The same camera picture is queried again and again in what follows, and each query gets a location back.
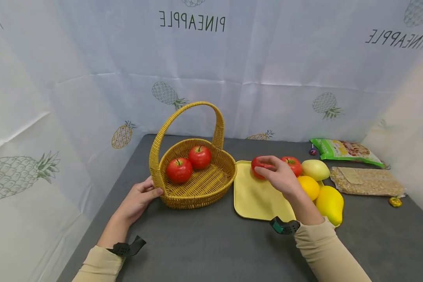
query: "grains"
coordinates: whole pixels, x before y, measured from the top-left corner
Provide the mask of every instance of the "grains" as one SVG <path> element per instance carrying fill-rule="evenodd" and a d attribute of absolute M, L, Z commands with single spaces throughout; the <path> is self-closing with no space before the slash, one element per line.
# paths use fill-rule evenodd
<path fill-rule="evenodd" d="M 387 170 L 332 167 L 331 180 L 340 192 L 354 195 L 401 196 L 404 187 Z"/>

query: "yellow tray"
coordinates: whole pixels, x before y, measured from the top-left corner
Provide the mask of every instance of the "yellow tray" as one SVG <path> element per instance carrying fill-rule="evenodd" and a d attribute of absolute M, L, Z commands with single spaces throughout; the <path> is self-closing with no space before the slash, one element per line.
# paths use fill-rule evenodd
<path fill-rule="evenodd" d="M 268 221 L 278 216 L 283 222 L 296 219 L 282 193 L 268 181 L 253 176 L 250 161 L 237 161 L 237 168 L 233 182 L 233 207 L 239 216 Z"/>

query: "person's left hand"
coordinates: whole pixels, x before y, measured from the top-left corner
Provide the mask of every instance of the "person's left hand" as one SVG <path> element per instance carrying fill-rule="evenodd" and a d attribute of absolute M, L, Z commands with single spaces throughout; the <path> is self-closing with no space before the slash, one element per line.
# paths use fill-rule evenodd
<path fill-rule="evenodd" d="M 152 176 L 149 176 L 146 181 L 133 185 L 113 217 L 131 225 L 139 219 L 147 205 L 162 194 L 163 190 L 161 188 L 155 189 Z"/>

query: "gray table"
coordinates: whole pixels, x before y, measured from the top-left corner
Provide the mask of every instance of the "gray table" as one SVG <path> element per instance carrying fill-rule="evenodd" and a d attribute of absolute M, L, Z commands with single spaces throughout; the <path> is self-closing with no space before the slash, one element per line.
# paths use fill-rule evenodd
<path fill-rule="evenodd" d="M 144 136 L 58 281 L 71 281 L 108 219 L 132 184 L 149 175 L 155 136 Z M 185 139 L 166 136 L 161 146 Z M 255 155 L 312 158 L 308 143 L 226 139 L 236 161 Z M 369 167 L 347 161 L 328 166 Z M 330 180 L 325 184 L 332 185 Z M 423 282 L 423 211 L 409 198 L 393 208 L 384 197 L 344 195 L 343 224 L 337 234 L 374 281 Z M 197 210 L 170 210 L 154 201 L 131 227 L 147 244 L 126 260 L 117 281 L 316 281 L 293 237 L 276 234 L 267 222 L 242 219 L 233 210 L 233 188 L 217 203 Z"/>

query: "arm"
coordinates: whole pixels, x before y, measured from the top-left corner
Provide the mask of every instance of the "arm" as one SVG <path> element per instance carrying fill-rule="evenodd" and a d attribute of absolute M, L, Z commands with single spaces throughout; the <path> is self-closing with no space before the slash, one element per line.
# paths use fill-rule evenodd
<path fill-rule="evenodd" d="M 132 223 L 161 194 L 163 190 L 154 189 L 151 177 L 143 183 L 135 184 L 108 221 L 97 245 L 89 251 L 72 282 L 114 282 L 125 259 L 107 249 L 113 249 L 116 243 L 125 242 Z"/>
<path fill-rule="evenodd" d="M 256 167 L 274 188 L 289 201 L 301 226 L 295 234 L 300 250 L 319 282 L 371 282 L 351 253 L 339 240 L 334 226 L 321 216 L 309 196 L 298 183 L 288 164 L 274 156 L 259 157 L 260 161 L 273 163 L 268 170 Z"/>

